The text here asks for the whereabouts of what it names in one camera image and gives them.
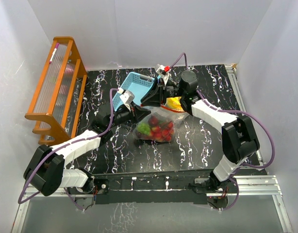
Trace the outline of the red fake strawberries bunch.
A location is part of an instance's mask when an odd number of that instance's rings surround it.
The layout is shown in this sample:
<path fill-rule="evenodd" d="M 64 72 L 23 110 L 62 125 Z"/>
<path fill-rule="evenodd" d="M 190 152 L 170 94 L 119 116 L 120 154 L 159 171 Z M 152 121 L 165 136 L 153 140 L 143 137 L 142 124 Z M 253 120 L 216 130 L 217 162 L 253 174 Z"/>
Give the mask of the red fake strawberries bunch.
<path fill-rule="evenodd" d="M 151 135 L 146 135 L 147 140 L 156 142 L 170 142 L 174 135 L 174 122 L 168 118 L 158 118 L 152 115 L 147 123 L 151 128 Z"/>

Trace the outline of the blue zip clear bag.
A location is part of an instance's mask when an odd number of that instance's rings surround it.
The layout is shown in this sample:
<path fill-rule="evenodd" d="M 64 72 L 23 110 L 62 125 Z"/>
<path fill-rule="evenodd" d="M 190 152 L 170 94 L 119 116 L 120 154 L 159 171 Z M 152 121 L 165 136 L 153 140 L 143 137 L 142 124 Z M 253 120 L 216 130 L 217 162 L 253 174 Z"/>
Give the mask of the blue zip clear bag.
<path fill-rule="evenodd" d="M 184 113 L 184 109 L 181 106 L 180 98 L 182 91 L 178 82 L 173 81 L 169 75 L 167 82 L 159 75 L 157 77 L 157 87 L 159 94 L 159 106 L 175 113 Z"/>

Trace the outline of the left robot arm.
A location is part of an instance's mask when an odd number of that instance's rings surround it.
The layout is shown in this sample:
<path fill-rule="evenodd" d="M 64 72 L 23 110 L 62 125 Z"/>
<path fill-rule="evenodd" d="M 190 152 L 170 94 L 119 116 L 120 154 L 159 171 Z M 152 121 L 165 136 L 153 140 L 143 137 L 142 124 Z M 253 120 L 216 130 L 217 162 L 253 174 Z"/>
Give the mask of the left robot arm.
<path fill-rule="evenodd" d="M 25 184 L 31 184 L 44 196 L 50 196 L 59 188 L 75 187 L 84 194 L 92 192 L 94 176 L 82 168 L 68 169 L 67 165 L 108 142 L 113 127 L 138 123 L 150 113 L 135 103 L 129 107 L 123 104 L 108 115 L 97 115 L 80 135 L 55 146 L 39 146 L 23 174 Z"/>

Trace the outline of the red zip clear bag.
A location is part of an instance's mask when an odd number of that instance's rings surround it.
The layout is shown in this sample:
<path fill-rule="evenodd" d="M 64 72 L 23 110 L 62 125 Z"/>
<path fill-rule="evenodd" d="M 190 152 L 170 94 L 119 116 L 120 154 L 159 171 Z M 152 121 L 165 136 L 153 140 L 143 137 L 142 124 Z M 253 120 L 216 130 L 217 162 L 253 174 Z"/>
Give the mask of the red zip clear bag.
<path fill-rule="evenodd" d="M 175 137 L 175 132 L 188 116 L 187 112 L 162 107 L 146 107 L 146 109 L 150 110 L 150 114 L 138 122 L 133 131 L 133 137 L 136 140 L 171 142 Z"/>

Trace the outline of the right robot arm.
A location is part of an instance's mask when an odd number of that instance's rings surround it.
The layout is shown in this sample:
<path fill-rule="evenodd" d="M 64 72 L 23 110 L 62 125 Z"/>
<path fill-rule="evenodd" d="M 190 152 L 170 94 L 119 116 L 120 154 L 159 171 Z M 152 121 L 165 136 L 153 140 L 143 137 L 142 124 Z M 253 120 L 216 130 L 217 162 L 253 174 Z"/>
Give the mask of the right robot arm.
<path fill-rule="evenodd" d="M 161 107 L 168 98 L 180 97 L 180 105 L 185 112 L 204 120 L 221 133 L 223 156 L 201 186 L 222 192 L 237 169 L 260 148 L 251 118 L 224 112 L 210 104 L 198 90 L 197 76 L 193 71 L 183 71 L 178 83 L 169 79 L 169 72 L 163 70 L 157 74 L 141 104 Z"/>

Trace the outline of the light blue plastic basket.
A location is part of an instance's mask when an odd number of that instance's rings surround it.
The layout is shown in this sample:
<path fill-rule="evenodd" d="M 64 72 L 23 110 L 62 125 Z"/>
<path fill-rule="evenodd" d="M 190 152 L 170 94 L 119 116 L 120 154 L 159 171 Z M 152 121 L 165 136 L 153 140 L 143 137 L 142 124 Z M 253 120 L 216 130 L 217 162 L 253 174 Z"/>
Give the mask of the light blue plastic basket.
<path fill-rule="evenodd" d="M 143 96 L 151 89 L 154 78 L 136 72 L 130 72 L 123 83 L 119 86 L 134 94 L 133 102 L 140 105 Z"/>

